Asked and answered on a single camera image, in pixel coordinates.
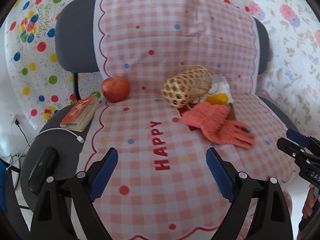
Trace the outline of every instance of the blue gripper pad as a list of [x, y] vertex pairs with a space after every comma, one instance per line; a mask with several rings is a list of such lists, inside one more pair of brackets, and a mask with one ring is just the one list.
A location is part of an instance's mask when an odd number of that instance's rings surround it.
[[7, 203], [5, 200], [5, 166], [0, 161], [0, 208], [6, 214], [7, 213]]
[[310, 146], [308, 137], [305, 137], [302, 134], [300, 134], [292, 129], [287, 130], [286, 136], [288, 139], [299, 144], [302, 148], [306, 148], [306, 147]]
[[118, 151], [113, 149], [91, 182], [91, 192], [89, 194], [91, 202], [94, 202], [97, 198], [102, 196], [102, 193], [104, 192], [117, 164]]
[[222, 196], [232, 203], [235, 199], [233, 181], [222, 165], [223, 160], [213, 148], [207, 150], [205, 158]]

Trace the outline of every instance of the gingham fabric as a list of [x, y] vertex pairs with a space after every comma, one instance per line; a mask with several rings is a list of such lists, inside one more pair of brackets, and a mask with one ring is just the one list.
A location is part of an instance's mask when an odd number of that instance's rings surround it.
[[[110, 147], [118, 150], [118, 165], [94, 203], [114, 240], [211, 239], [227, 213], [230, 204], [205, 160], [213, 144], [199, 130], [190, 131], [178, 110], [161, 99], [163, 81], [190, 65], [226, 76], [237, 119], [256, 135], [251, 150], [215, 145], [221, 157], [252, 178], [290, 180], [293, 159], [276, 148], [285, 127], [252, 94], [259, 45], [250, 15], [236, 8], [225, 14], [229, 5], [216, 0], [97, 0], [97, 5], [96, 28], [104, 35], [100, 40], [95, 32], [104, 58], [98, 61], [101, 72], [105, 78], [127, 78], [132, 90], [125, 101], [101, 103], [78, 170]], [[204, 232], [201, 238], [198, 232]]]

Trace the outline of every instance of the book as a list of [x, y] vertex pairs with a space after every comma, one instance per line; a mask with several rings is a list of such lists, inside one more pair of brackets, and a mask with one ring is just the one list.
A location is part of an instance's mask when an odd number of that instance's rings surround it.
[[60, 127], [83, 132], [98, 106], [99, 100], [95, 95], [79, 100], [62, 119]]

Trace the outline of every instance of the woven bamboo basket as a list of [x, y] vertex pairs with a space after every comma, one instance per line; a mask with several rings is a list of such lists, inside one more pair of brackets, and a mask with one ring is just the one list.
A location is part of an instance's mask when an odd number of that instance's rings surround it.
[[192, 66], [163, 84], [164, 100], [175, 108], [181, 108], [209, 91], [212, 79], [202, 66]]

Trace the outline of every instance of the red apple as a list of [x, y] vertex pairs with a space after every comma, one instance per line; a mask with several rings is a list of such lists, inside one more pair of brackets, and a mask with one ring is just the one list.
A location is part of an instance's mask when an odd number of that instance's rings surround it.
[[105, 98], [110, 102], [125, 100], [130, 93], [130, 83], [124, 78], [107, 78], [101, 85]]

